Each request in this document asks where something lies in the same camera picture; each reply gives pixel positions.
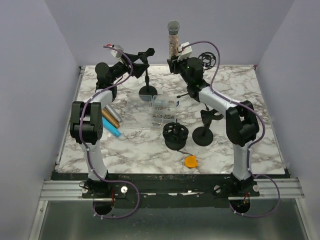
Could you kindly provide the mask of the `blue microphone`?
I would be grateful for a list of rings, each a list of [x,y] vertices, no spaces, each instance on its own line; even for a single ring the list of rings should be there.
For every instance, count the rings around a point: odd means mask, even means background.
[[[104,117],[102,117],[102,125],[103,127],[108,130],[112,135],[114,135],[115,137],[119,138],[121,136],[121,133],[119,132],[119,130],[114,127],[107,119],[105,119]]]

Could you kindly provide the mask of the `silver microphone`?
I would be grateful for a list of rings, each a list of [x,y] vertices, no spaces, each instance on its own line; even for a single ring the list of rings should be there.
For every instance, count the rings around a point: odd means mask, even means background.
[[[116,112],[116,110],[111,105],[107,104],[105,108],[113,116],[113,118],[117,120],[118,123],[121,123],[123,121],[120,115]]]

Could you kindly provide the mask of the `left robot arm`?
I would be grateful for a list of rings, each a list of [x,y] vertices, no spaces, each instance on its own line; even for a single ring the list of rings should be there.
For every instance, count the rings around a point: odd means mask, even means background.
[[[104,181],[108,170],[103,162],[100,139],[103,135],[102,109],[112,103],[117,96],[118,78],[125,73],[139,78],[150,66],[149,55],[154,55],[153,48],[137,54],[119,53],[116,55],[118,63],[108,66],[100,62],[95,66],[96,89],[92,97],[86,102],[74,101],[71,105],[70,135],[80,145],[85,154],[88,167],[88,178],[97,181],[93,191],[101,198],[107,197],[111,185]]]

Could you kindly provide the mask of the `shock mount round base stand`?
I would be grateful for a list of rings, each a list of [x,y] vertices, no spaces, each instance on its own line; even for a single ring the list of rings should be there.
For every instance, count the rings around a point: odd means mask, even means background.
[[[178,151],[186,145],[189,130],[178,122],[170,122],[163,126],[162,135],[165,145],[170,150]]]

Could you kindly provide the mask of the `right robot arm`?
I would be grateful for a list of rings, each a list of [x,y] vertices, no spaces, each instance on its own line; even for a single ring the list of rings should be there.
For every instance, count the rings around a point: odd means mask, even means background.
[[[204,80],[202,61],[196,57],[178,60],[174,56],[167,60],[169,71],[180,75],[186,83],[188,95],[199,103],[222,114],[225,119],[225,132],[233,144],[234,179],[230,183],[230,191],[241,196],[248,190],[247,180],[252,178],[250,148],[260,131],[257,116],[250,101],[237,101],[213,90]]]

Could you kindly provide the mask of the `gold microphone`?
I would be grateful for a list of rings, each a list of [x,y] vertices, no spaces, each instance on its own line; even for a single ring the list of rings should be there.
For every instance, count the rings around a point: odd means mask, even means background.
[[[120,128],[119,122],[111,115],[111,113],[106,110],[105,108],[102,109],[102,116],[110,123],[112,124],[116,129]]]

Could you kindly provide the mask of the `black tripod shock mount stand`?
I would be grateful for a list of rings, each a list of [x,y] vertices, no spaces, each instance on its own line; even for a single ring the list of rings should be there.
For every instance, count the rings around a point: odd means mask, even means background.
[[[178,64],[177,73],[187,85],[187,94],[197,102],[200,102],[200,91],[209,86],[204,80],[204,72],[212,69],[216,61],[212,52],[203,52],[198,57],[188,57]]]

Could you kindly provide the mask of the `glitter microphone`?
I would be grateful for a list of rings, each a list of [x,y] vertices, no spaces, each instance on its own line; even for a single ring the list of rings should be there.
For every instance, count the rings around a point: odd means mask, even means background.
[[[180,24],[176,20],[171,20],[167,25],[169,42],[169,59],[179,55],[179,30]]]

